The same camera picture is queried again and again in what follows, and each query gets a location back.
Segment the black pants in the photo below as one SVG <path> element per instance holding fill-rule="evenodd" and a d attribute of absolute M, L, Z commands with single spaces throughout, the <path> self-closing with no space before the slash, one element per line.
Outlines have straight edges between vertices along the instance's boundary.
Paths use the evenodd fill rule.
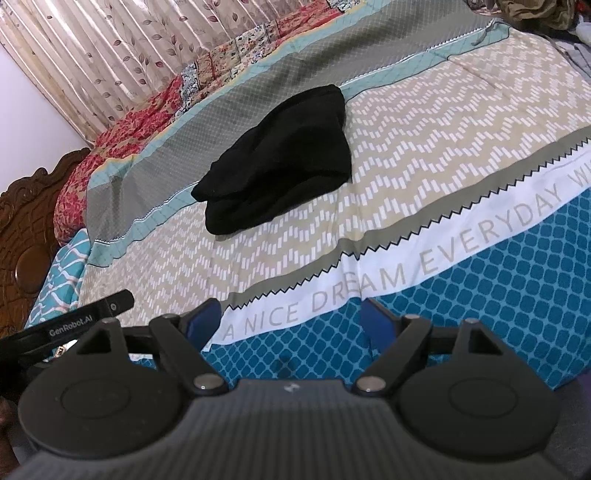
<path fill-rule="evenodd" d="M 191 191 L 215 236 L 269 222 L 352 179 L 346 103 L 335 85 L 276 106 L 211 164 Z"/>

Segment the teal white patterned pillow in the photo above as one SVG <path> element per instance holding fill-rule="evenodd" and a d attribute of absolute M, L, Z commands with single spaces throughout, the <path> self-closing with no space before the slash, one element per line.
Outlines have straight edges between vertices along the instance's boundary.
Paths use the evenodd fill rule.
<path fill-rule="evenodd" d="M 81 280 L 91 249 L 87 230 L 79 230 L 61 247 L 34 302 L 26 328 L 36 326 L 77 307 Z"/>

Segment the carved wooden headboard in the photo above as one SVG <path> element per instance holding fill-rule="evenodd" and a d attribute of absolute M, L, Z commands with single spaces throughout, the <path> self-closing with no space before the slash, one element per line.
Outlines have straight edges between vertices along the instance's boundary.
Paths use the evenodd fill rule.
<path fill-rule="evenodd" d="M 51 171 L 12 182 L 1 194 L 0 325 L 1 335 L 24 328 L 59 245 L 53 214 L 57 196 L 88 148 L 64 155 Z"/>

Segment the red floral patchwork quilt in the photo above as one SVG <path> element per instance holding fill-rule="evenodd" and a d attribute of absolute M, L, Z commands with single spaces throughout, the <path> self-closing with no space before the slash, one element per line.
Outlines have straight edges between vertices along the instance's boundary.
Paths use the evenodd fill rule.
<path fill-rule="evenodd" d="M 86 190 L 91 174 L 108 159 L 140 153 L 147 143 L 205 97 L 269 56 L 281 44 L 342 16 L 356 1 L 311 1 L 276 20 L 249 27 L 192 59 L 162 92 L 132 108 L 100 134 L 62 187 L 53 215 L 54 235 L 63 246 L 85 227 Z"/>

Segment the patterned bedsheet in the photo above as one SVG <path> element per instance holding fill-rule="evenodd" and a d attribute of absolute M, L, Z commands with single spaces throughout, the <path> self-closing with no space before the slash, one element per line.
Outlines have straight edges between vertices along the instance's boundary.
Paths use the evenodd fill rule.
<path fill-rule="evenodd" d="M 215 236 L 191 196 L 276 106 L 335 85 L 352 179 Z M 290 40 L 90 178 L 79 300 L 139 326 L 221 302 L 228 381 L 341 378 L 377 350 L 363 300 L 477 319 L 551 387 L 590 367 L 590 77 L 556 42 L 459 1 L 370 1 Z"/>

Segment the leaf pattern curtain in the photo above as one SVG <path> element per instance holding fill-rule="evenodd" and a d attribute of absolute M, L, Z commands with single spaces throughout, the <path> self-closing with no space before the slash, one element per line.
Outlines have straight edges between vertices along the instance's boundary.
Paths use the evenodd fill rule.
<path fill-rule="evenodd" d="M 1 45 L 97 143 L 187 65 L 219 83 L 339 14 L 331 1 L 4 1 Z"/>

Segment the crumpled olive patterned cloth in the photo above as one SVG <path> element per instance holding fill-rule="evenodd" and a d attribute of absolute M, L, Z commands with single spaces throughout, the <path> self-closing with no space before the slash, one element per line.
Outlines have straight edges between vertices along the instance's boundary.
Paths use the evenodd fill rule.
<path fill-rule="evenodd" d="M 568 30 L 574 22 L 573 0 L 498 0 L 505 20 L 515 26 L 542 30 Z"/>

